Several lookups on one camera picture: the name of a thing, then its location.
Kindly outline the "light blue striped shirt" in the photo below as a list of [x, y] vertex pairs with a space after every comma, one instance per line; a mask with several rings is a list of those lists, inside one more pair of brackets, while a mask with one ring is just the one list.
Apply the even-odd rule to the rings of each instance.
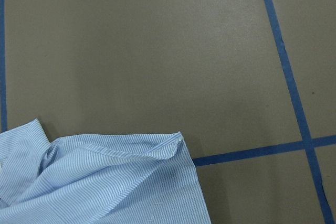
[[180, 132], [1, 134], [1, 223], [210, 223]]

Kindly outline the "brown paper table cover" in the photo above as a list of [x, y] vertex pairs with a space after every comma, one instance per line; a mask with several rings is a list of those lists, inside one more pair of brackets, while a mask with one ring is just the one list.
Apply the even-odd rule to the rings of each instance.
[[2, 0], [1, 130], [182, 132], [212, 223], [335, 223], [335, 0]]

